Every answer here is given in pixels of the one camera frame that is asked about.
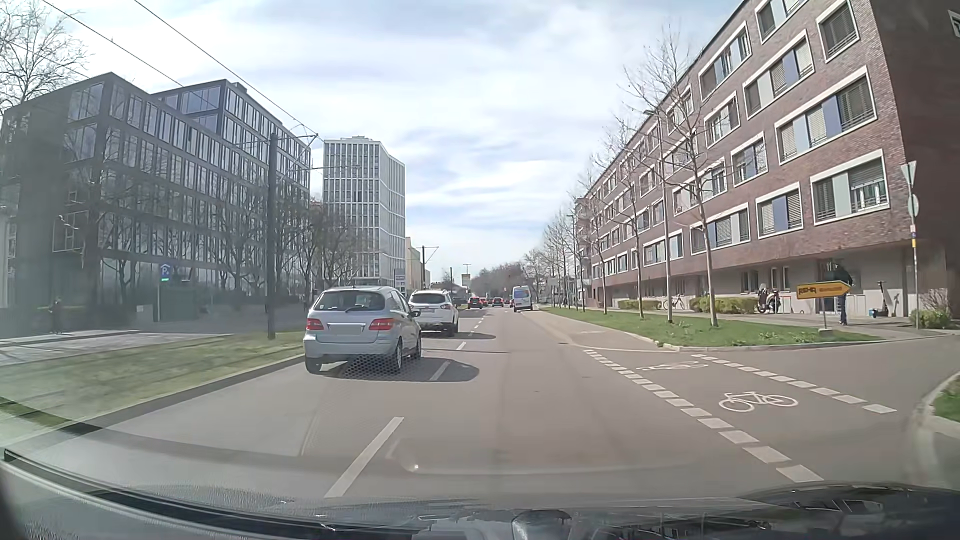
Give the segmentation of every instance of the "silver car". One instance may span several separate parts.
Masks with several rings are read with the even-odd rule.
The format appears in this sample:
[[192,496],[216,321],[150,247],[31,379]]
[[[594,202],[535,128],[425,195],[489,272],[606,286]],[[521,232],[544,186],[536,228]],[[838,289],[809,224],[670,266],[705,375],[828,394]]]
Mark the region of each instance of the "silver car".
[[327,289],[307,313],[306,370],[318,374],[325,363],[372,359],[398,373],[404,358],[421,355],[419,315],[393,287]]

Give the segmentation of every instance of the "signpost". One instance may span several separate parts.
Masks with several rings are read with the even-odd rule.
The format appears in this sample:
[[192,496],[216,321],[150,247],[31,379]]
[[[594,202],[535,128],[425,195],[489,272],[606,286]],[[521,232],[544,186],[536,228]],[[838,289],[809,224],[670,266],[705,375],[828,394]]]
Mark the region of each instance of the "signpost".
[[916,319],[917,328],[920,327],[920,272],[917,269],[917,214],[920,213],[920,200],[917,199],[917,196],[913,193],[913,180],[914,176],[917,173],[917,162],[915,160],[905,163],[900,166],[900,172],[903,173],[903,178],[906,180],[907,188],[907,203],[906,209],[910,214],[910,245],[913,248],[913,290],[917,295],[917,305],[914,306],[914,312],[917,314],[914,318]]
[[[797,285],[797,300],[810,300],[813,298],[830,298],[831,296],[841,296],[850,292],[850,286],[844,282],[816,282]],[[820,312],[824,314],[824,330],[827,330],[827,311],[824,309],[823,301],[820,304]]]

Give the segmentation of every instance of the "road sign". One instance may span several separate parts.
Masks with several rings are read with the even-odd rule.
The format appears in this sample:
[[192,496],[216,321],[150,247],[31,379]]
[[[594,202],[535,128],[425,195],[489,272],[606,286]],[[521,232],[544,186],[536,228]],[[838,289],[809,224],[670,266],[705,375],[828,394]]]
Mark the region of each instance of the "road sign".
[[904,163],[900,166],[900,172],[903,173],[906,182],[913,185],[913,177],[917,173],[917,162],[914,160],[909,163]]
[[917,198],[916,193],[910,194],[910,198],[906,202],[906,209],[910,212],[910,217],[917,217],[917,214],[920,213],[920,199]]
[[171,276],[174,275],[174,267],[172,264],[163,263],[160,264],[160,280],[162,282],[169,282]]
[[797,300],[811,298],[830,298],[850,292],[850,286],[844,282],[816,282],[797,285]]

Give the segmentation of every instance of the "asphalt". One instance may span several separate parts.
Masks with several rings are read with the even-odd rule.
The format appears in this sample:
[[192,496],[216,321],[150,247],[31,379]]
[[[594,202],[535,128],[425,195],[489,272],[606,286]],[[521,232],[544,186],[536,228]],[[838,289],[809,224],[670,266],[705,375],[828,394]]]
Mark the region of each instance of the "asphalt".
[[[456,337],[425,334],[424,358],[398,376],[295,365],[24,448],[148,490],[730,496],[817,479],[907,480],[912,409],[960,369],[953,336],[693,356],[540,311],[462,316]],[[726,393],[749,392],[762,398],[727,406],[772,403],[720,405]]]

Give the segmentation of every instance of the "hedge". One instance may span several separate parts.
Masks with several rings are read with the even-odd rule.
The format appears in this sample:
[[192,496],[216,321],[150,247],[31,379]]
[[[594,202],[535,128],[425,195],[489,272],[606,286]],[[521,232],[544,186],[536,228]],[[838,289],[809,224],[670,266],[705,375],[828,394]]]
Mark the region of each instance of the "hedge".
[[[713,306],[716,308],[717,313],[728,315],[749,314],[756,312],[756,298],[715,296],[713,297]],[[698,296],[690,300],[690,309],[698,312],[710,311],[709,298],[706,296]]]
[[[917,320],[916,309],[910,312],[910,320]],[[950,318],[949,312],[945,309],[921,309],[920,328],[949,329],[953,328],[953,322]]]
[[[620,300],[620,301],[617,301],[616,306],[620,309],[638,309],[639,308],[639,304],[637,303],[636,300]],[[643,308],[645,310],[660,309],[660,301],[644,300]]]

